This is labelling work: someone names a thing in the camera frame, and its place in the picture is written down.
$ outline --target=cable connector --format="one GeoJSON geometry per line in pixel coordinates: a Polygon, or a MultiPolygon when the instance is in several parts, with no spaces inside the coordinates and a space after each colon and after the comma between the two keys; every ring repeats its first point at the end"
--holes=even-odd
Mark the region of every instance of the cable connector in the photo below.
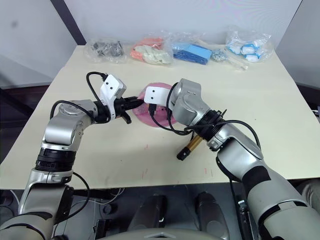
{"type": "Polygon", "coordinates": [[[155,115],[156,109],[157,109],[157,104],[154,104],[154,103],[149,104],[148,111],[149,111],[150,116],[155,115]]]}
{"type": "Polygon", "coordinates": [[[107,79],[108,74],[106,74],[106,73],[101,73],[100,76],[102,77],[102,81],[104,82],[104,81],[107,79]]]}

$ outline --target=brown cylindrical object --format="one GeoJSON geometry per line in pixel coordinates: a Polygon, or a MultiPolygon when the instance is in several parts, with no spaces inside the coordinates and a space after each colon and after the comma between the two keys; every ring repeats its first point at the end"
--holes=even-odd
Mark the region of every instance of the brown cylindrical object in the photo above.
{"type": "Polygon", "coordinates": [[[185,146],[177,155],[176,158],[183,161],[189,154],[196,149],[196,147],[202,142],[202,138],[199,135],[196,135],[187,146],[185,146]]]}

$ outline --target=floor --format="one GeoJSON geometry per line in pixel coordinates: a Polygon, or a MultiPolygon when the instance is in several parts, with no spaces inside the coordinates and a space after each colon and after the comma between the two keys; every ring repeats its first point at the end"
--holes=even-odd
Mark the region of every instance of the floor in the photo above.
{"type": "MultiPolygon", "coordinates": [[[[241,192],[240,184],[235,184],[235,189],[237,192],[241,192]]],[[[116,209],[114,213],[106,214],[104,213],[104,206],[89,202],[79,214],[68,221],[59,223],[55,235],[66,235],[69,240],[93,240],[95,236],[93,227],[99,219],[110,220],[110,230],[108,230],[107,236],[125,232],[139,206],[147,197],[153,195],[164,195],[167,197],[166,228],[192,229],[197,231],[199,223],[195,212],[194,200],[199,193],[204,191],[212,194],[220,205],[229,229],[230,239],[241,240],[235,207],[228,183],[126,188],[123,194],[111,204],[116,209]]],[[[22,191],[15,192],[18,196],[22,194],[22,191]]],[[[72,204],[84,199],[85,197],[83,196],[74,196],[72,204]]],[[[81,204],[75,205],[71,209],[71,213],[79,208],[81,204]]],[[[18,205],[16,202],[13,202],[11,207],[16,211],[18,205]]],[[[0,224],[2,224],[11,218],[11,213],[5,208],[0,208],[0,216],[0,224]]]]}

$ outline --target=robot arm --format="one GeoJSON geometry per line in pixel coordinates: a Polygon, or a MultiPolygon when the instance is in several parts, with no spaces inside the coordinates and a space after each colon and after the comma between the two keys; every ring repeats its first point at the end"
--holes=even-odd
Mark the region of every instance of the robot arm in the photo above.
{"type": "Polygon", "coordinates": [[[73,188],[66,185],[73,174],[72,166],[84,130],[101,122],[122,117],[131,123],[126,110],[138,107],[143,100],[122,98],[126,86],[113,75],[106,75],[100,100],[67,101],[59,105],[58,114],[50,119],[42,139],[35,168],[20,200],[19,215],[0,226],[0,239],[48,240],[53,226],[69,218],[73,188]]]}
{"type": "Polygon", "coordinates": [[[262,239],[319,238],[320,215],[285,178],[267,166],[256,143],[233,124],[223,124],[221,112],[202,100],[200,84],[182,79],[169,101],[173,117],[193,126],[207,146],[218,151],[216,162],[221,171],[243,184],[262,239]]]}

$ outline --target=pink item in bag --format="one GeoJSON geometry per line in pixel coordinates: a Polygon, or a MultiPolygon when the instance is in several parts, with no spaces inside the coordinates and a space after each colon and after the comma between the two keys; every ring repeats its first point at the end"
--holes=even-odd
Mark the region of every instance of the pink item in bag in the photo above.
{"type": "Polygon", "coordinates": [[[136,45],[133,46],[132,50],[131,50],[131,57],[133,57],[134,59],[138,59],[141,62],[144,62],[144,58],[143,58],[143,54],[141,52],[138,52],[135,50],[136,46],[143,46],[143,45],[147,45],[150,46],[152,48],[156,48],[161,50],[163,48],[163,43],[164,40],[161,37],[156,37],[156,38],[144,38],[142,39],[140,42],[138,42],[136,45]]]}
{"type": "MultiPolygon", "coordinates": [[[[162,82],[154,82],[154,83],[149,83],[143,90],[142,92],[139,94],[138,99],[144,99],[145,98],[145,94],[146,94],[146,88],[149,86],[153,86],[153,87],[159,87],[159,88],[166,88],[166,89],[171,89],[171,85],[166,84],[166,83],[162,83],[162,82]]],[[[151,127],[156,127],[158,128],[159,126],[157,126],[155,124],[155,122],[151,119],[150,114],[148,112],[148,108],[149,108],[149,104],[148,103],[143,103],[142,105],[140,105],[137,108],[134,108],[132,111],[133,113],[136,115],[136,117],[143,122],[144,124],[147,124],[151,127]]],[[[157,106],[156,110],[155,110],[155,115],[154,115],[155,120],[161,124],[162,126],[169,126],[169,122],[167,119],[167,110],[166,107],[164,106],[157,106]]],[[[171,116],[171,123],[174,124],[177,121],[174,119],[173,116],[171,116]]]]}

